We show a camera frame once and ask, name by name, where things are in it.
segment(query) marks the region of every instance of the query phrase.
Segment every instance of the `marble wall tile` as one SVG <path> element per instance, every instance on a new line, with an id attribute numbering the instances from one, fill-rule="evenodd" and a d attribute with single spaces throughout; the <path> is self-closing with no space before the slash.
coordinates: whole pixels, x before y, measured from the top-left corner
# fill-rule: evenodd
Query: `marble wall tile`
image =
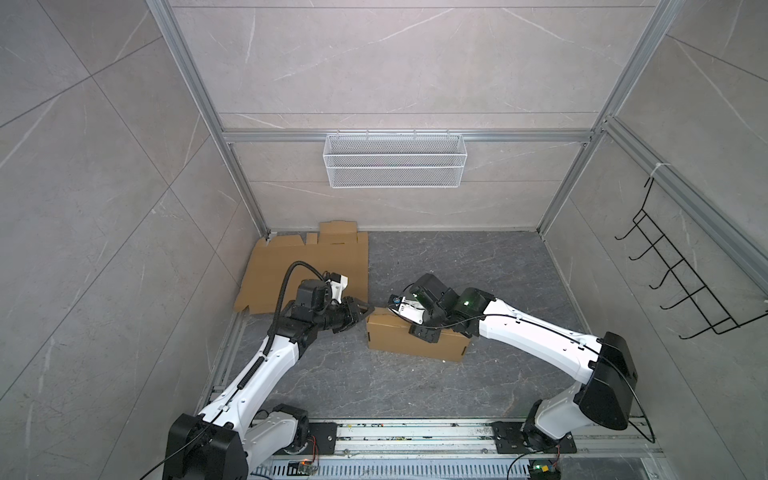
<path id="1" fill-rule="evenodd" d="M 540 181 L 563 179 L 579 143 L 468 142 L 466 181 Z M 323 144 L 257 142 L 235 145 L 237 158 L 251 181 L 325 182 Z"/>
<path id="2" fill-rule="evenodd" d="M 205 141 L 170 188 L 216 248 L 237 209 L 240 193 L 212 138 Z"/>
<path id="3" fill-rule="evenodd" d="M 248 209 L 241 200 L 216 249 L 221 261 L 238 284 L 243 279 L 250 252 L 259 238 L 259 231 L 256 230 Z"/>
<path id="4" fill-rule="evenodd" d="M 197 414 L 237 291 L 214 255 L 149 375 L 101 480 L 140 478 L 165 456 L 169 425 L 182 413 Z"/>
<path id="5" fill-rule="evenodd" d="M 674 304 L 685 293 L 671 277 L 659 290 L 648 288 L 661 281 L 666 267 L 655 253 L 629 261 L 628 256 L 636 256 L 648 246 L 639 233 L 631 233 L 626 240 L 614 238 L 630 229 L 631 218 L 645 196 L 646 179 L 647 174 L 616 144 L 607 142 L 591 159 L 571 199 L 626 279 L 745 476 L 759 478 L 768 462 L 760 448 L 768 442 L 768 417 L 754 412 L 763 410 L 768 395 L 764 375 L 768 355 L 753 346 L 768 342 L 768 319 L 720 336 L 710 332 L 691 340 L 678 337 L 707 327 L 705 320 L 690 301 L 662 310 L 660 306 Z M 765 294 L 660 187 L 654 186 L 650 192 L 646 211 L 736 319 L 745 321 L 765 312 Z M 654 230 L 650 224 L 645 227 Z M 671 248 L 662 253 L 670 263 L 680 259 Z M 686 267 L 675 271 L 689 291 L 701 285 Z M 727 316 L 708 294 L 697 295 L 697 300 L 713 321 Z"/>
<path id="6" fill-rule="evenodd" d="M 572 7 L 571 0 L 170 0 L 174 7 L 357 7 L 357 8 L 441 8 L 441 7 Z M 655 6 L 655 0 L 580 0 L 584 7 Z"/>
<path id="7" fill-rule="evenodd" d="M 98 477 L 213 254 L 167 190 L 0 400 L 1 477 Z"/>
<path id="8" fill-rule="evenodd" d="M 92 80 L 0 128 L 0 392 L 166 188 Z"/>
<path id="9" fill-rule="evenodd" d="M 360 229 L 533 230 L 559 181 L 466 182 L 458 188 L 338 188 L 328 182 L 250 182 L 276 230 L 355 220 Z"/>
<path id="10" fill-rule="evenodd" d="M 208 136 L 161 38 L 94 76 L 169 184 Z"/>
<path id="11" fill-rule="evenodd" d="M 92 74 L 161 35 L 144 0 L 40 3 Z"/>
<path id="12" fill-rule="evenodd" d="M 658 329 L 572 201 L 563 206 L 545 240 L 593 333 L 611 331 L 629 342 L 639 377 L 637 394 L 678 478 L 743 478 Z"/>
<path id="13" fill-rule="evenodd" d="M 248 180 L 328 183 L 323 142 L 238 143 L 234 148 Z"/>
<path id="14" fill-rule="evenodd" d="M 469 142 L 464 181 L 561 181 L 581 144 Z"/>
<path id="15" fill-rule="evenodd" d="M 88 76 L 37 2 L 3 2 L 2 18 L 0 125 Z"/>
<path id="16" fill-rule="evenodd" d="M 600 110 L 652 8 L 174 12 L 222 112 L 525 113 Z"/>
<path id="17" fill-rule="evenodd" d="M 224 128 L 587 128 L 588 113 L 521 114 L 228 114 Z"/>
<path id="18" fill-rule="evenodd" d="M 665 38 L 619 118 L 768 249 L 766 111 L 768 81 Z"/>
<path id="19" fill-rule="evenodd" d="M 767 22 L 763 0 L 687 0 L 669 35 L 768 78 Z"/>

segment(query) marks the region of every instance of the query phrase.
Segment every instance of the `black wire rack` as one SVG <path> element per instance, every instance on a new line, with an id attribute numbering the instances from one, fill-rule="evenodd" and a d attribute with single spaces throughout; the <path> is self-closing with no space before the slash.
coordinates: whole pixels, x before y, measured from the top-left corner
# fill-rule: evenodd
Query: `black wire rack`
<path id="1" fill-rule="evenodd" d="M 632 223 L 634 225 L 632 226 L 631 229 L 629 229 L 629 231 L 623 237 L 614 237 L 614 238 L 616 240 L 623 240 L 623 239 L 627 238 L 627 236 L 629 236 L 629 234 L 632 233 L 635 230 L 637 230 L 640 233 L 642 233 L 643 237 L 645 237 L 645 240 L 647 240 L 647 242 L 650 244 L 650 246 L 643 253 L 641 253 L 640 256 L 635 257 L 635 258 L 629 257 L 629 260 L 632 260 L 632 261 L 639 260 L 646 253 L 648 253 L 648 252 L 653 250 L 659 256 L 659 258 L 661 258 L 661 261 L 664 262 L 664 265 L 667 267 L 667 272 L 664 274 L 664 277 L 662 277 L 662 279 L 661 279 L 661 281 L 659 282 L 658 285 L 656 285 L 656 286 L 648 285 L 648 286 L 652 290 L 658 290 L 659 288 L 661 288 L 662 285 L 664 285 L 664 282 L 667 280 L 667 278 L 671 274 L 672 277 L 680 285 L 680 288 L 682 288 L 683 291 L 685 292 L 685 296 L 683 298 L 681 298 L 680 300 L 678 300 L 674 305 L 670 305 L 670 306 L 659 305 L 659 307 L 662 310 L 670 310 L 670 309 L 673 309 L 674 307 L 680 305 L 682 302 L 685 302 L 686 300 L 690 300 L 693 303 L 693 305 L 696 307 L 696 310 L 698 310 L 698 312 L 701 314 L 701 316 L 707 322 L 707 325 L 709 325 L 707 328 L 702 329 L 701 331 L 696 332 L 693 335 L 690 335 L 690 336 L 678 335 L 678 336 L 681 339 L 683 339 L 683 340 L 688 340 L 688 339 L 694 338 L 695 336 L 699 336 L 702 333 L 705 333 L 705 332 L 707 332 L 709 330 L 712 330 L 717 335 L 722 335 L 722 334 L 727 333 L 727 332 L 729 332 L 729 331 L 731 331 L 733 329 L 741 328 L 742 326 L 745 326 L 748 323 L 752 323 L 755 320 L 758 320 L 758 319 L 761 319 L 761 318 L 763 318 L 765 316 L 768 316 L 768 310 L 766 310 L 766 312 L 763 315 L 756 316 L 756 317 L 754 317 L 752 319 L 747 320 L 746 322 L 741 322 L 740 323 L 740 322 L 736 321 L 736 319 L 733 318 L 733 316 L 728 312 L 728 309 L 720 302 L 720 299 L 717 298 L 717 296 L 709 288 L 707 283 L 704 282 L 704 280 L 701 278 L 701 276 L 699 276 L 699 273 L 690 265 L 690 263 L 688 263 L 688 260 L 686 260 L 686 258 L 683 256 L 682 253 L 680 253 L 680 251 L 677 249 L 677 247 L 674 245 L 674 243 L 672 243 L 672 240 L 670 240 L 669 237 L 667 237 L 667 235 L 662 231 L 662 229 L 659 228 L 658 224 L 654 221 L 654 219 L 651 218 L 650 215 L 648 214 L 648 212 L 645 210 L 645 204 L 646 204 L 646 202 L 648 202 L 648 194 L 650 193 L 650 189 L 653 187 L 653 185 L 654 185 L 654 179 L 652 177 L 649 177 L 648 180 L 645 182 L 645 185 L 644 185 L 644 188 L 647 187 L 647 190 L 645 192 L 645 198 L 643 199 L 643 204 L 640 207 L 640 210 L 635 214 L 635 216 L 632 217 Z M 650 236 L 649 236 L 649 233 L 646 230 L 643 230 L 643 227 L 641 227 L 640 223 L 643 220 L 650 221 L 650 223 L 653 224 L 653 226 L 656 228 L 656 230 L 658 230 L 660 236 L 656 240 L 651 240 Z M 677 257 L 675 257 L 675 260 L 677 260 L 678 257 L 679 257 L 679 260 L 673 262 L 673 260 L 668 260 L 667 258 L 664 257 L 664 255 L 661 254 L 661 252 L 658 250 L 658 247 L 660 247 L 662 245 L 661 242 L 663 240 L 664 240 L 664 242 L 669 247 L 671 247 L 672 251 L 674 251 L 674 253 L 677 255 Z M 696 277 L 696 279 L 700 282 L 700 284 L 701 284 L 700 287 L 696 288 L 695 290 L 690 290 L 689 291 L 689 289 L 685 286 L 683 281 L 680 279 L 680 275 L 678 275 L 678 272 L 680 272 L 684 267 L 687 267 L 687 269 L 690 272 L 693 273 L 693 275 Z M 701 305 L 699 304 L 699 301 L 697 301 L 696 297 L 694 297 L 694 295 L 698 295 L 698 294 L 704 294 L 704 295 L 711 296 L 711 298 L 714 299 L 714 301 L 717 303 L 717 305 L 722 309 L 722 313 L 721 314 L 724 315 L 725 318 L 723 318 L 722 320 L 719 320 L 719 321 L 716 321 L 715 323 L 713 323 L 712 320 L 710 320 L 710 318 L 702 310 Z"/>

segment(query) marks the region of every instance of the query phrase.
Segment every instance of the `white wire basket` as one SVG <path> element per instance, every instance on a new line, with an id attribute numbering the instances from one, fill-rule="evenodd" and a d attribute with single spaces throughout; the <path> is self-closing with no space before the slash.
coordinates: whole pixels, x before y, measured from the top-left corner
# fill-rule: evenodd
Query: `white wire basket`
<path id="1" fill-rule="evenodd" d="M 331 134 L 323 159 L 333 188 L 458 187 L 467 149 L 460 134 Z"/>

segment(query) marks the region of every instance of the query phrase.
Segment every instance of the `metal track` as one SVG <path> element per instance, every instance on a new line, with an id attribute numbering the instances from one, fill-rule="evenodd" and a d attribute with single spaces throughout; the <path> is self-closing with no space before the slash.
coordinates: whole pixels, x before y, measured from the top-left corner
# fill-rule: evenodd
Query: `metal track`
<path id="1" fill-rule="evenodd" d="M 214 109 L 214 104 L 210 100 L 205 85 L 203 84 L 200 73 L 198 73 L 195 67 L 192 55 L 189 52 L 184 37 L 181 34 L 176 18 L 170 9 L 166 0 L 147 0 L 147 6 L 149 6 L 152 15 L 154 16 L 157 26 L 160 32 L 165 38 L 165 42 L 168 44 L 170 53 L 173 55 L 176 65 L 181 72 L 181 76 L 184 78 L 184 82 L 192 94 L 197 110 L 200 111 L 200 115 L 203 118 L 211 138 L 213 138 L 216 148 L 219 150 L 221 157 L 224 159 L 227 169 L 230 171 L 232 180 L 240 192 L 240 196 L 243 198 L 248 213 L 250 214 L 253 224 L 256 225 L 256 229 L 259 230 L 259 235 L 262 237 L 269 233 L 266 227 L 264 218 L 259 211 L 259 206 L 256 203 L 256 198 L 253 196 L 253 192 L 248 185 L 243 169 L 237 158 L 232 152 L 230 145 L 224 140 L 222 135 L 223 128 L 219 117 Z"/>
<path id="2" fill-rule="evenodd" d="M 225 141 L 259 142 L 259 141 L 325 141 L 328 135 L 333 134 L 460 134 L 464 141 L 579 141 L 589 142 L 592 131 L 587 129 L 551 128 L 551 129 L 416 129 L 416 130 L 331 130 L 331 129 L 299 129 L 287 128 L 274 130 L 269 128 L 257 128 L 253 130 L 226 130 L 223 132 Z"/>
<path id="3" fill-rule="evenodd" d="M 312 478 L 505 478 L 516 454 L 499 455 L 490 424 L 499 419 L 333 419 L 334 455 L 320 457 Z M 525 419 L 500 419 L 522 422 Z M 644 422 L 638 423 L 647 431 Z M 574 432 L 577 453 L 572 458 L 642 458 L 648 465 L 666 465 L 657 445 L 648 445 L 634 430 L 615 432 L 592 425 Z M 531 454 L 515 464 L 510 478 L 525 478 Z M 289 462 L 303 457 L 276 455 L 254 470 L 274 480 L 295 478 Z"/>
<path id="4" fill-rule="evenodd" d="M 669 166 L 619 119 L 609 117 L 605 130 L 643 170 L 649 174 L 654 172 L 654 179 L 661 188 L 768 294 L 768 254 L 765 250 L 731 223 L 728 216 L 690 186 L 674 167 Z"/>
<path id="5" fill-rule="evenodd" d="M 560 213 L 560 209 L 563 205 L 565 205 L 565 201 L 568 199 L 578 178 L 587 166 L 589 159 L 594 153 L 594 149 L 605 135 L 605 130 L 602 124 L 606 121 L 607 117 L 614 116 L 621 108 L 621 105 L 627 100 L 632 87 L 637 83 L 637 79 L 643 73 L 645 66 L 648 65 L 648 62 L 654 55 L 661 39 L 664 37 L 664 34 L 667 32 L 670 25 L 672 25 L 672 21 L 677 16 L 677 13 L 680 11 L 680 8 L 682 8 L 684 2 L 685 0 L 661 0 L 654 10 L 654 14 L 651 16 L 648 25 L 645 27 L 645 31 L 643 31 L 640 41 L 637 43 L 637 47 L 635 47 L 634 52 L 632 52 L 632 56 L 630 57 L 627 66 L 624 67 L 624 71 L 621 72 L 621 76 L 616 82 L 614 90 L 611 92 L 611 95 L 605 102 L 605 106 L 603 106 L 602 111 L 598 115 L 598 119 L 592 128 L 593 135 L 591 143 L 586 148 L 582 148 L 576 156 L 574 163 L 565 175 L 562 184 L 554 194 L 552 202 L 550 202 L 547 211 L 539 222 L 536 230 L 538 230 L 542 236 L 546 235 L 549 231 L 554 219 Z"/>

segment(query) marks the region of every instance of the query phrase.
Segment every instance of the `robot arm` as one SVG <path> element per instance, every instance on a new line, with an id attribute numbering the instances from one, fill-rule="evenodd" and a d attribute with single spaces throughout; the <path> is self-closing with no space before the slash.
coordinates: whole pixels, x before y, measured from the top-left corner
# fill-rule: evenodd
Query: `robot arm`
<path id="1" fill-rule="evenodd" d="M 372 311 L 366 303 L 342 297 L 345 276 L 331 273 L 324 277 L 299 285 L 296 300 L 270 327 L 273 334 L 264 339 L 256 355 L 218 398 L 197 416 L 179 416 L 168 432 L 163 478 L 246 478 L 280 449 L 303 451 L 309 431 L 306 411 L 281 404 L 263 420 L 254 417 L 320 330 L 345 331 Z"/>
<path id="2" fill-rule="evenodd" d="M 389 309 L 413 323 L 410 333 L 426 342 L 437 342 L 440 330 L 451 328 L 515 346 L 570 375 L 574 385 L 539 400 L 528 414 L 523 434 L 534 450 L 549 449 L 572 429 L 592 422 L 613 430 L 627 428 L 637 373 L 619 335 L 608 332 L 600 339 L 573 332 L 475 288 L 459 296 L 431 273 L 405 295 L 391 296 Z"/>

